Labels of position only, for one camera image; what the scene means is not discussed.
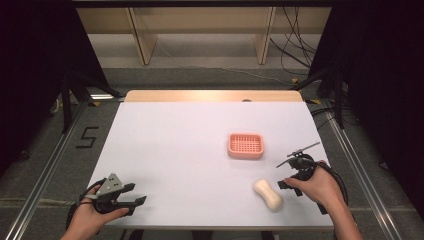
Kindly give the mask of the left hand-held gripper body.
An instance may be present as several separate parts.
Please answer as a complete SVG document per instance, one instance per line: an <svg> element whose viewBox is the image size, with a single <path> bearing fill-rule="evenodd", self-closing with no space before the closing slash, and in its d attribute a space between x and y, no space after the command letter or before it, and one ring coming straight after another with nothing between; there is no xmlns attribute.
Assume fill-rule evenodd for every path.
<svg viewBox="0 0 424 240"><path fill-rule="evenodd" d="M124 185L118 176L111 173L96 191L95 209L101 214L114 211L117 199L123 189Z"/></svg>

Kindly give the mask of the black curtain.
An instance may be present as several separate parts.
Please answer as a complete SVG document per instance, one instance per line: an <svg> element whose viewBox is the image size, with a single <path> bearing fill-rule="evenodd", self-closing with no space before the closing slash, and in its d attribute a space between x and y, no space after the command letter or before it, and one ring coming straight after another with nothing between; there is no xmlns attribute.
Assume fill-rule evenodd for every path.
<svg viewBox="0 0 424 240"><path fill-rule="evenodd" d="M0 177L29 146L69 73L108 84L72 0L0 0Z"/></svg>
<svg viewBox="0 0 424 240"><path fill-rule="evenodd" d="M354 112L424 219L424 0L339 0L310 72L335 64Z"/></svg>

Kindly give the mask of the person's right hand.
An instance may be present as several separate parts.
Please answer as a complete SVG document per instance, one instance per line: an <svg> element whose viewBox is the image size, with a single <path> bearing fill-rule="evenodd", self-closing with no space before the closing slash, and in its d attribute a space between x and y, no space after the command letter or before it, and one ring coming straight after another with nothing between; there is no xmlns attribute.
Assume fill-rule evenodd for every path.
<svg viewBox="0 0 424 240"><path fill-rule="evenodd" d="M290 187L299 189L312 201L321 204L327 212L330 212L332 207L342 206L344 198L338 183L326 170L326 167L325 161L319 161L309 180L285 178L284 182Z"/></svg>

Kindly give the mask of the person's left hand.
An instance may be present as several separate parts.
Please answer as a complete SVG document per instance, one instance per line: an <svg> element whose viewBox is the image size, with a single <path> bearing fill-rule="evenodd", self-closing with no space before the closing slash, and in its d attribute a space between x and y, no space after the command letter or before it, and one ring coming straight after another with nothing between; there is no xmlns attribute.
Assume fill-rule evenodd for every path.
<svg viewBox="0 0 424 240"><path fill-rule="evenodd" d="M77 207L68 229L65 231L98 233L101 228L113 220L126 215L128 210L121 208L110 213L101 214L97 212L91 203L91 199L84 198L80 206Z"/></svg>

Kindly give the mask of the black metal stand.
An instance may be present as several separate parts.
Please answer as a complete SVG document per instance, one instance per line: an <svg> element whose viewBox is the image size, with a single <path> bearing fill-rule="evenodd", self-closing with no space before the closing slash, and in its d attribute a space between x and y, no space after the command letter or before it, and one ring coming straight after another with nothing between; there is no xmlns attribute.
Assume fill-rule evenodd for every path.
<svg viewBox="0 0 424 240"><path fill-rule="evenodd" d="M63 103L63 133L67 133L73 123L73 116L71 110L71 95L74 95L78 102L88 102L92 99L87 88L97 88L114 98L122 98L124 94L112 89L107 82L101 83L89 76L75 71L68 70L65 72L61 80L61 96Z"/></svg>
<svg viewBox="0 0 424 240"><path fill-rule="evenodd" d="M341 129L344 128L342 116L343 104L343 75L337 67L323 68L316 73L308 76L305 80L292 87L292 90L300 91L306 86L315 81L320 80L321 83L317 90L319 98L328 98L331 94L334 95L335 105L335 120Z"/></svg>

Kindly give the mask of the aluminium floor rail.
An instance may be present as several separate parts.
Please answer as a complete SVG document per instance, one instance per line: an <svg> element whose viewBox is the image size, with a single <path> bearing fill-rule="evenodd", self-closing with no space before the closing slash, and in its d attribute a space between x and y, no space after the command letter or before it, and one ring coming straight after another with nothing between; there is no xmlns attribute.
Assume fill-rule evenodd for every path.
<svg viewBox="0 0 424 240"><path fill-rule="evenodd" d="M85 110L86 104L79 103L75 111L71 115L71 123L64 133L60 135L58 143L49 157L43 171L38 177L35 185L29 196L25 199L22 207L12 222L10 229L5 237L5 240L20 240L24 235L29 222L31 221L38 203L42 198L47 186L49 185L60 161L67 148L70 138L73 135L76 124L78 123L82 112Z"/></svg>
<svg viewBox="0 0 424 240"><path fill-rule="evenodd" d="M372 210L380 228L387 240L403 240L399 228L386 207L384 201L378 194L374 184L371 182L360 158L358 157L350 139L345 130L339 127L334 113L327 113L327 119L330 122L331 129L336 136L338 145L342 148L347 162L355 175L358 184Z"/></svg>

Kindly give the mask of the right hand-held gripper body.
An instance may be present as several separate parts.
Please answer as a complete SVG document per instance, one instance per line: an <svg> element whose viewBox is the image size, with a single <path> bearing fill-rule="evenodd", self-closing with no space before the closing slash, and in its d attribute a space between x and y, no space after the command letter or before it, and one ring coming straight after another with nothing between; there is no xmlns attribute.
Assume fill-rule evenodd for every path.
<svg viewBox="0 0 424 240"><path fill-rule="evenodd" d="M304 151L317 145L319 145L319 142L293 151L287 155L287 159L285 161L277 165L277 168L284 164L288 164L292 169L297 170L297 173L293 175L293 178L301 181L309 180L315 171L317 162L310 155L305 154Z"/></svg>

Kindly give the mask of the light wooden table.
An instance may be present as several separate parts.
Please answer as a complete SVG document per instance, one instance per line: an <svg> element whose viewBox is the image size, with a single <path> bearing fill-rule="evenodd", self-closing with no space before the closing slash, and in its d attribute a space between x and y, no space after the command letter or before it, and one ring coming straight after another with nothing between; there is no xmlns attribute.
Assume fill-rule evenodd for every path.
<svg viewBox="0 0 424 240"><path fill-rule="evenodd" d="M131 90L125 102L302 102L292 90Z"/></svg>

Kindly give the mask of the cream soap bar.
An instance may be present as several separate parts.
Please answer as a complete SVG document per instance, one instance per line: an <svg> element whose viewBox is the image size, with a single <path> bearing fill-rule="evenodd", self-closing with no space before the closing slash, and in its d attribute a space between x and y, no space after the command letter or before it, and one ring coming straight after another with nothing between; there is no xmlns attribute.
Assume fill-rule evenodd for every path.
<svg viewBox="0 0 424 240"><path fill-rule="evenodd" d="M253 184L254 191L265 201L267 207L276 211L282 205L282 198L271 187L266 179L260 179Z"/></svg>

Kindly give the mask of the white table mat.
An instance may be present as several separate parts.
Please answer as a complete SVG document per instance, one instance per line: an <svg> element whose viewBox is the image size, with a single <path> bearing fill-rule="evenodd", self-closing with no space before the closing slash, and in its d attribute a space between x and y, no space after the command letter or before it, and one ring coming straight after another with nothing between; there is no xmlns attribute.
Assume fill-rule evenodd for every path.
<svg viewBox="0 0 424 240"><path fill-rule="evenodd" d="M232 133L259 134L258 160L227 154ZM280 191L282 206L270 210L254 192L266 179L275 186L294 174L277 165L295 150L326 157L313 118L303 102L168 102L119 106L91 179L115 173L134 183L121 195L143 206L118 225L144 229L288 229L328 227L331 220L307 197Z"/></svg>

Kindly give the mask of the pink soap dish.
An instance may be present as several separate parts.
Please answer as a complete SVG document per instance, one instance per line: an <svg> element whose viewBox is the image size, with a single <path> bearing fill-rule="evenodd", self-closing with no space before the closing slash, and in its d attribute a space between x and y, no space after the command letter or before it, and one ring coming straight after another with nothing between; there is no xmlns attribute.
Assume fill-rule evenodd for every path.
<svg viewBox="0 0 424 240"><path fill-rule="evenodd" d="M227 154L234 159L258 160L264 153L261 135L251 133L232 133L228 136Z"/></svg>

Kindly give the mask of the black tape floor mark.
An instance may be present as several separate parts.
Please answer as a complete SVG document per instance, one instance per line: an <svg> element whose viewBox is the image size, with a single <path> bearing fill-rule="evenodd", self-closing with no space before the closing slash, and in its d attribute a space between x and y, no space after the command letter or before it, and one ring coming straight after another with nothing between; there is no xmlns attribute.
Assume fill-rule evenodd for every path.
<svg viewBox="0 0 424 240"><path fill-rule="evenodd" d="M81 137L80 142L76 146L77 149L86 149L86 148L92 148L97 137L94 135L94 133L98 130L98 127L96 126L88 126L84 129Z"/></svg>

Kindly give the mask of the light wooden shelf unit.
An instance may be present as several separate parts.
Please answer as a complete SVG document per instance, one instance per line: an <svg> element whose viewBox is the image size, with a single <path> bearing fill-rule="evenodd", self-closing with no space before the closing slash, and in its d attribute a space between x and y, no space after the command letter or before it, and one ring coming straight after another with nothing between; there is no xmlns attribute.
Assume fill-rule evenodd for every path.
<svg viewBox="0 0 424 240"><path fill-rule="evenodd" d="M114 7L78 8L88 34L130 34L143 65L147 65L160 34L249 34L258 63L266 63L270 37L321 34L329 7Z"/></svg>

